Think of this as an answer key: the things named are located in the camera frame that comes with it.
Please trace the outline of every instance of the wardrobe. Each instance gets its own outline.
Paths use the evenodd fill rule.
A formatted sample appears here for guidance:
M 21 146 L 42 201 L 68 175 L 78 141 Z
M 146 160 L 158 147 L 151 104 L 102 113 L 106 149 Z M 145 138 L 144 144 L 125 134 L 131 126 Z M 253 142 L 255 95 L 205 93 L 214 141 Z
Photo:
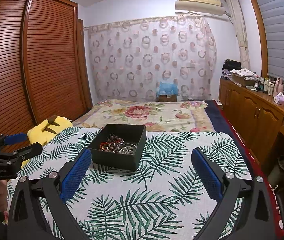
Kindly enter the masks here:
M 92 107 L 77 13 L 69 0 L 0 0 L 0 133 Z

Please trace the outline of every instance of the floral blanket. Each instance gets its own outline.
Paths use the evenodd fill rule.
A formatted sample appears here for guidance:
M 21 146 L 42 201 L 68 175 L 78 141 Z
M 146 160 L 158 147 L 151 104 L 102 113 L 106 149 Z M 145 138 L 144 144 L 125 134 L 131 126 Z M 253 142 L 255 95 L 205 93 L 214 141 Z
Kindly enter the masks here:
M 18 178 L 43 178 L 72 161 L 96 136 L 98 129 L 69 127 L 61 131 L 20 171 Z M 91 163 L 74 197 L 66 202 L 91 240 L 191 240 L 216 206 L 191 163 L 200 147 L 223 171 L 251 179 L 232 138 L 224 133 L 147 132 L 137 171 Z M 8 183 L 9 203 L 18 178 Z M 45 199 L 40 198 L 54 236 L 61 233 Z M 222 236 L 231 232 L 241 208 L 239 198 Z
M 130 102 L 105 100 L 73 122 L 74 126 L 103 128 L 107 123 L 145 125 L 147 131 L 213 132 L 205 102 Z

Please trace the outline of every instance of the cardboard box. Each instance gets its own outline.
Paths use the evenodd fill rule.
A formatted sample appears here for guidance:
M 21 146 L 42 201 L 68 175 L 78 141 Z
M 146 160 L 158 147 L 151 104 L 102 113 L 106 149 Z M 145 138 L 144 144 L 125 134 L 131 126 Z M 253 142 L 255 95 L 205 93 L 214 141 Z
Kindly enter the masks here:
M 158 102 L 176 102 L 178 95 L 159 95 Z
M 124 143 L 136 143 L 138 145 L 133 155 L 105 152 L 100 150 L 101 143 L 107 140 L 110 133 L 124 139 Z M 142 152 L 146 143 L 145 125 L 110 124 L 108 123 L 93 139 L 88 146 L 92 153 L 92 161 L 97 164 L 115 167 L 124 170 L 138 169 Z
M 232 74 L 232 80 L 234 80 L 235 82 L 239 83 L 241 86 L 254 86 L 255 85 L 255 81 L 254 80 L 245 80 L 244 77 L 240 77 L 237 75 Z

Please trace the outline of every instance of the tissue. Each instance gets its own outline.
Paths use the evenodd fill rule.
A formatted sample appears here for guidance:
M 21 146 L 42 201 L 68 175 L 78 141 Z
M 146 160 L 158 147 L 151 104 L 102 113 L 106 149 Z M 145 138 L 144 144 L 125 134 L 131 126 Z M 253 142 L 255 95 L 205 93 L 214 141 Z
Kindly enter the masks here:
M 278 95 L 274 97 L 274 101 L 279 105 L 284 105 L 284 94 L 280 92 Z

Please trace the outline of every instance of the black bag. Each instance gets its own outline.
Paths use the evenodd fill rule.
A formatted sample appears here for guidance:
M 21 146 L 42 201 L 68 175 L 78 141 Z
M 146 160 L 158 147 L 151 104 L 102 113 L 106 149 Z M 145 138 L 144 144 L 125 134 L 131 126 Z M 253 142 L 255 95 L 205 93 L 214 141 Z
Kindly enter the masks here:
M 233 70 L 233 69 L 240 70 L 242 68 L 241 68 L 241 63 L 240 62 L 234 61 L 234 60 L 230 60 L 230 59 L 226 59 L 224 61 L 222 70 L 224 70 L 224 69 L 227 69 L 227 70 L 230 71 L 230 70 Z

